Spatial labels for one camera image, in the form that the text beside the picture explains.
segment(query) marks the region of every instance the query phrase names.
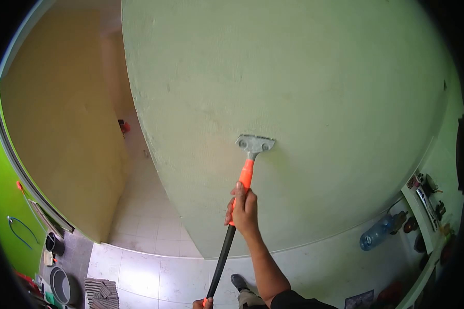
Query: black bucket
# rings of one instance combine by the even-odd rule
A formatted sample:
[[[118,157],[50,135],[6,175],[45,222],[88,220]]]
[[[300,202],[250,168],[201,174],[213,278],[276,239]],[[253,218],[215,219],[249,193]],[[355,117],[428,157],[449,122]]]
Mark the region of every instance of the black bucket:
[[[62,256],[62,254],[65,251],[64,243],[61,242],[60,240],[58,240],[55,237],[55,234],[53,232],[48,233],[48,236],[46,237],[45,244],[46,244],[46,249],[48,251],[51,251],[51,252],[55,253],[58,256]]]

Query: forearm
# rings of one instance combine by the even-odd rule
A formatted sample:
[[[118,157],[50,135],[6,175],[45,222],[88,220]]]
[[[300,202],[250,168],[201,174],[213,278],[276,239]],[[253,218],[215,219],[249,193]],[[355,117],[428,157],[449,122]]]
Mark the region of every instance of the forearm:
[[[268,252],[259,231],[245,236],[244,239],[251,253],[258,291],[270,307],[273,298],[279,293],[290,290],[291,285]]]

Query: hand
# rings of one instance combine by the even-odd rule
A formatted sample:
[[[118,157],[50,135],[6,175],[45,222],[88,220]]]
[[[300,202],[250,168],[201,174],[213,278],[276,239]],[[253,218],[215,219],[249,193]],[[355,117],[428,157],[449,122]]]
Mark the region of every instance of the hand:
[[[241,232],[242,236],[248,237],[254,233],[259,233],[258,228],[258,197],[251,189],[245,192],[241,182],[236,182],[235,188],[230,192],[235,195],[227,205],[224,225],[228,225],[231,220],[235,227]]]
[[[213,297],[208,298],[206,305],[203,307],[203,299],[196,300],[192,303],[192,309],[212,309],[213,308]]]

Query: fingers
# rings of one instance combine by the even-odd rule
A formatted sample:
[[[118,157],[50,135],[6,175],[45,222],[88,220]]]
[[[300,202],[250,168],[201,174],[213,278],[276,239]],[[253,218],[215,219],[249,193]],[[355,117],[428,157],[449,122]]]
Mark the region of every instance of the fingers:
[[[231,194],[235,195],[235,207],[244,209],[245,192],[242,182],[235,183],[235,188],[232,190]]]
[[[249,189],[246,194],[246,201],[244,203],[244,210],[247,213],[257,212],[258,210],[258,196],[254,194],[253,190]]]
[[[213,297],[209,297],[204,305],[204,309],[211,309],[213,308]]]
[[[192,302],[192,309],[202,309],[203,308],[203,301],[204,301],[204,298],[193,301]]]
[[[224,226],[229,225],[230,221],[232,221],[232,211],[234,208],[232,205],[234,204],[235,197],[230,199],[229,204],[227,205],[227,213],[225,213],[225,222],[223,222]]]

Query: green item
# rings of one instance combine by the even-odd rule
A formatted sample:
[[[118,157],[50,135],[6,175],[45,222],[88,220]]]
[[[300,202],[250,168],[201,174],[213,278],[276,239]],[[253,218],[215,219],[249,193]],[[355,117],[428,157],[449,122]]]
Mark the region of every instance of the green item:
[[[45,299],[49,304],[55,305],[55,297],[53,297],[53,293],[45,292]]]

